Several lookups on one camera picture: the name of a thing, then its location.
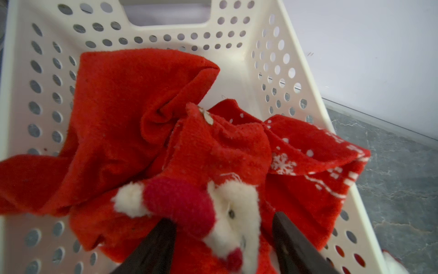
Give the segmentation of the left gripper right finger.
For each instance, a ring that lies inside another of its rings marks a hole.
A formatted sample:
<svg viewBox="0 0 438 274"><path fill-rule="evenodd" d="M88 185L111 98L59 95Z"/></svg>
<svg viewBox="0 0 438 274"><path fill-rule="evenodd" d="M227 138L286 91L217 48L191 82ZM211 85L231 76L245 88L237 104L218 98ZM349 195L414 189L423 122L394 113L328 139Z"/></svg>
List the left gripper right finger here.
<svg viewBox="0 0 438 274"><path fill-rule="evenodd" d="M338 274L283 212L274 215L272 235L280 273Z"/></svg>

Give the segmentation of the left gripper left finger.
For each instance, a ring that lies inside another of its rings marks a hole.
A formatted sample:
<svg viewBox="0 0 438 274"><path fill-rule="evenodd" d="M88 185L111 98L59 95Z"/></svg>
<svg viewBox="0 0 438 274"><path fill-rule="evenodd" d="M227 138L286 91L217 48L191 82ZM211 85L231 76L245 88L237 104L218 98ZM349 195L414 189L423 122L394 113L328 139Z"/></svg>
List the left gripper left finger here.
<svg viewBox="0 0 438 274"><path fill-rule="evenodd" d="M170 274L175 242L176 224L162 219L111 274Z"/></svg>

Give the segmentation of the red snowflake sock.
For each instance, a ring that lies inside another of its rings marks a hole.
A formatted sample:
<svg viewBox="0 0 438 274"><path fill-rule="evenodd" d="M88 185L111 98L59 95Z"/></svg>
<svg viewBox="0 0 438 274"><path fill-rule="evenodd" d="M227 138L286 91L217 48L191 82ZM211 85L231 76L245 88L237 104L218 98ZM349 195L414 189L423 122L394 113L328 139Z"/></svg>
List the red snowflake sock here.
<svg viewBox="0 0 438 274"><path fill-rule="evenodd" d="M283 115L266 121L224 100L186 108L162 171L71 210L85 250L121 263L157 225L177 225L171 273L273 274L272 222L283 212L321 250L370 152Z"/></svg>

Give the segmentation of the plain red fleece sock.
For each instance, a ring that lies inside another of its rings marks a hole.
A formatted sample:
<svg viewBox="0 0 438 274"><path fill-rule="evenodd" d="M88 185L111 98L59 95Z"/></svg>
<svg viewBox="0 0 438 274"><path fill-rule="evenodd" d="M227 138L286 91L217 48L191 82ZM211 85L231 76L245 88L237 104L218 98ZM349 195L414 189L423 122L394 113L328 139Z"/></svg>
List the plain red fleece sock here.
<svg viewBox="0 0 438 274"><path fill-rule="evenodd" d="M83 53L63 148L1 162L1 214L64 216L137 176L219 73L214 62L178 50Z"/></svg>

